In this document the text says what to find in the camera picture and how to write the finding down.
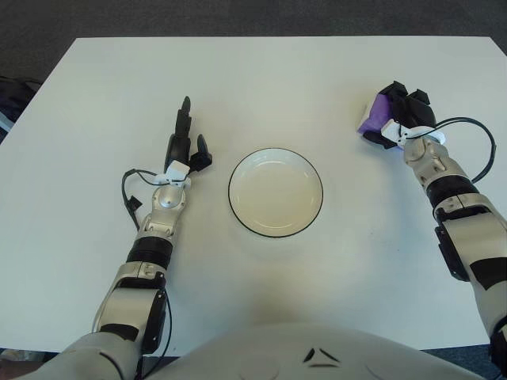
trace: black wire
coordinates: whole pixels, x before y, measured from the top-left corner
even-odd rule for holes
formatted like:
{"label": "black wire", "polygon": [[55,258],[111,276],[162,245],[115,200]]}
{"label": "black wire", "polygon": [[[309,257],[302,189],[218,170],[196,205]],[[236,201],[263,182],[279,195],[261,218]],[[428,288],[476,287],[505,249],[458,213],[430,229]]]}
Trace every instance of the black wire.
{"label": "black wire", "polygon": [[420,135],[417,135],[414,137],[407,137],[406,139],[409,139],[409,140],[418,139],[422,136],[429,135],[430,133],[432,133],[438,129],[441,129],[443,127],[447,127],[448,125],[455,124],[455,123],[474,124],[474,125],[480,127],[490,138],[490,143],[491,143],[490,158],[489,158],[488,162],[486,163],[486,166],[484,167],[484,169],[481,170],[481,172],[477,176],[475,176],[474,179],[472,179],[472,184],[474,184],[476,182],[479,182],[482,178],[484,178],[484,176],[491,170],[491,167],[493,166],[493,163],[494,163],[494,155],[497,151],[497,144],[494,141],[493,135],[491,134],[490,130],[484,124],[482,124],[480,121],[477,121],[476,119],[472,119],[470,117],[452,117],[450,119],[442,120],[439,123],[435,124],[434,129],[431,131],[428,131],[426,133],[423,133],[423,134],[420,134]]}
{"label": "black wire", "polygon": [[154,364],[154,366],[143,376],[143,379],[147,378],[151,373],[158,367],[160,362],[164,359],[164,356],[166,356],[167,348],[169,348],[169,343],[171,341],[171,336],[173,335],[173,312],[171,311],[171,304],[169,302],[169,295],[167,295],[167,290],[164,288],[164,293],[166,294],[166,303],[167,303],[167,310],[169,312],[169,336],[167,337],[167,343],[166,347],[164,348],[164,352],[158,357],[157,362]]}
{"label": "black wire", "polygon": [[156,176],[157,174],[156,173],[153,173],[153,172],[150,172],[149,170],[144,170],[144,169],[130,169],[128,170],[127,172],[124,173],[124,176],[121,178],[121,196],[124,200],[124,205],[125,207],[127,208],[127,211],[128,211],[128,214],[130,215],[132,221],[134,222],[135,224],[135,228],[139,231],[139,222],[137,221],[137,218],[135,216],[135,211],[133,211],[129,206],[128,206],[128,198],[127,198],[127,193],[125,192],[125,181],[127,180],[127,178],[129,178],[132,174],[137,174],[138,176],[141,177],[141,179],[146,182],[147,184],[151,185],[151,186],[165,186],[167,184],[154,184],[152,182],[150,182],[149,180],[147,180],[141,173],[145,173],[145,174],[150,174],[151,176]]}

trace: purple object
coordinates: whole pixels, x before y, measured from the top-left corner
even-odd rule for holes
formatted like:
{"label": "purple object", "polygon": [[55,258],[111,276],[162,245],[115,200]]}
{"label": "purple object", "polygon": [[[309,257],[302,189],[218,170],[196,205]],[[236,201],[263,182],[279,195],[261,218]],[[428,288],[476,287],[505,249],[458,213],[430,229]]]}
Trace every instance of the purple object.
{"label": "purple object", "polygon": [[389,100],[387,95],[377,93],[373,105],[370,108],[369,117],[360,125],[357,130],[363,134],[366,131],[373,131],[380,133],[380,129],[387,123],[389,119],[392,119],[391,108],[389,107]]}

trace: white table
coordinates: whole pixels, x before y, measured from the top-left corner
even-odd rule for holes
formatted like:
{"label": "white table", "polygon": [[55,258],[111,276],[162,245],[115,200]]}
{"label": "white table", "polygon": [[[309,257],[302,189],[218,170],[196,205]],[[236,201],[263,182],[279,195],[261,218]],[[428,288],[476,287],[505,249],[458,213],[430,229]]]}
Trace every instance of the white table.
{"label": "white table", "polygon": [[[478,187],[505,214],[506,67],[489,38],[76,40],[0,146],[0,347],[59,351],[90,331],[135,236],[120,178],[161,170],[185,95],[193,141],[204,133],[214,162],[193,178],[170,263],[169,355],[283,321],[416,348],[487,343],[400,151],[362,141],[356,127],[394,79],[427,91],[439,120],[481,120],[498,151]],[[487,137],[446,129],[452,156],[478,173]],[[251,233],[228,204],[233,168],[267,146],[302,154],[322,178],[322,210],[293,237]],[[154,189],[130,180],[127,190],[149,203]]]}

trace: robotic hand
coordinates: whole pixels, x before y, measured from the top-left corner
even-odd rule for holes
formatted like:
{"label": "robotic hand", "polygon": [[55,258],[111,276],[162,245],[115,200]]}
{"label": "robotic hand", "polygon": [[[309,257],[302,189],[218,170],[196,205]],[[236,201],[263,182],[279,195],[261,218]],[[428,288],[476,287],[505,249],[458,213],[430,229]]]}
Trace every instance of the robotic hand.
{"label": "robotic hand", "polygon": [[[468,121],[454,118],[449,121]],[[433,206],[439,248],[451,274],[471,283],[478,311],[490,337],[491,360],[507,376],[507,222],[473,185],[493,164],[470,180],[444,147],[445,136],[435,123],[428,95],[408,94],[394,82],[380,91],[359,128],[363,136],[390,149],[404,149],[410,166]]]}
{"label": "robotic hand", "polygon": [[[177,113],[175,132],[167,147],[164,172],[155,175],[157,185],[152,196],[152,211],[139,225],[135,210],[141,203],[134,197],[125,206],[134,219],[138,233],[127,262],[118,269],[115,279],[88,334],[51,362],[25,378],[133,379],[141,377],[139,359],[157,350],[166,317],[166,274],[170,262],[177,221],[185,208],[185,190],[190,187],[189,173],[212,163],[202,135],[197,139],[197,153],[189,157],[190,99],[183,101]],[[134,173],[149,173],[132,169]]]}

